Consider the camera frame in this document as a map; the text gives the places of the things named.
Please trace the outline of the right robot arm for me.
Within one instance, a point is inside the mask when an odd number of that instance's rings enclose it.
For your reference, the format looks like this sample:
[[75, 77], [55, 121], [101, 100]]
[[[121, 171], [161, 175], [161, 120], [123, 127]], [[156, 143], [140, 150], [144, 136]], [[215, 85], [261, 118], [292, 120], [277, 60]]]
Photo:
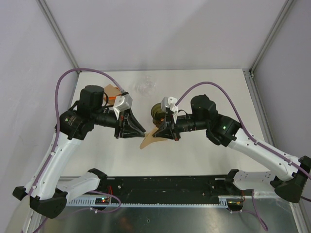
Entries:
[[256, 139], [247, 133], [242, 125], [218, 113], [215, 102], [206, 95], [191, 99], [192, 113], [179, 115], [177, 100], [165, 97], [151, 109], [153, 123], [158, 130], [154, 138], [179, 141], [181, 133], [204, 130], [206, 137], [217, 146], [224, 146], [241, 152], [268, 169], [267, 172], [246, 172], [231, 170], [224, 182], [224, 189], [230, 195], [240, 190], [275, 192], [282, 199], [298, 203], [311, 170], [311, 159], [298, 158]]

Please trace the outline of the orange coffee filter box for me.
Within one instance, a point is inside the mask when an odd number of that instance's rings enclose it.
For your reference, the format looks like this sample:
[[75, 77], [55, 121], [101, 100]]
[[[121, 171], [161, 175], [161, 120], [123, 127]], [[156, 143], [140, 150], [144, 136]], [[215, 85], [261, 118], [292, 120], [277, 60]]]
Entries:
[[121, 91], [116, 87], [113, 87], [112, 89], [108, 89], [106, 93], [109, 97], [109, 100], [115, 100], [117, 96], [121, 95]]

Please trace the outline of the brown paper coffee filter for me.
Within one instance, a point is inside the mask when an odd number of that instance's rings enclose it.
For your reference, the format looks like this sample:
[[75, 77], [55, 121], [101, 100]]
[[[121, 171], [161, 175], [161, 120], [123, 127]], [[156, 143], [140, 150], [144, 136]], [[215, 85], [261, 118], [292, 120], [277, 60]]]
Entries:
[[142, 150], [143, 148], [147, 147], [151, 143], [167, 141], [168, 139], [163, 137], [153, 137], [153, 134], [158, 130], [158, 127], [154, 127], [149, 133], [145, 134], [145, 137], [140, 144], [139, 148]]

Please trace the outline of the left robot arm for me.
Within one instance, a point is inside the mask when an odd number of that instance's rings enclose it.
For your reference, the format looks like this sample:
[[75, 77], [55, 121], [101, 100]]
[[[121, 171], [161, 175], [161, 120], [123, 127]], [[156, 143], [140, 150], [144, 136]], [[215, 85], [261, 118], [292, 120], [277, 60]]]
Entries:
[[14, 189], [13, 196], [18, 200], [28, 196], [32, 210], [53, 219], [69, 201], [85, 193], [107, 191], [107, 175], [96, 168], [67, 184], [60, 184], [59, 179], [73, 153], [96, 125], [113, 128], [116, 139], [145, 136], [145, 129], [132, 113], [132, 101], [127, 92], [122, 92], [116, 96], [114, 105], [109, 106], [104, 88], [97, 85], [83, 88], [79, 99], [58, 116], [51, 147], [39, 169], [25, 186]]

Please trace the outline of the dark green dripper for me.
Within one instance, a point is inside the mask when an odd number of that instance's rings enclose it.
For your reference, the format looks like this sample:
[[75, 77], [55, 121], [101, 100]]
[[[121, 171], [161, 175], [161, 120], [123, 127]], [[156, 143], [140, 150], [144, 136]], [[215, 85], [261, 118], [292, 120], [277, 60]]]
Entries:
[[166, 116], [166, 112], [161, 108], [161, 103], [157, 103], [151, 108], [151, 116], [153, 118], [153, 124], [156, 127], [159, 127], [165, 120]]

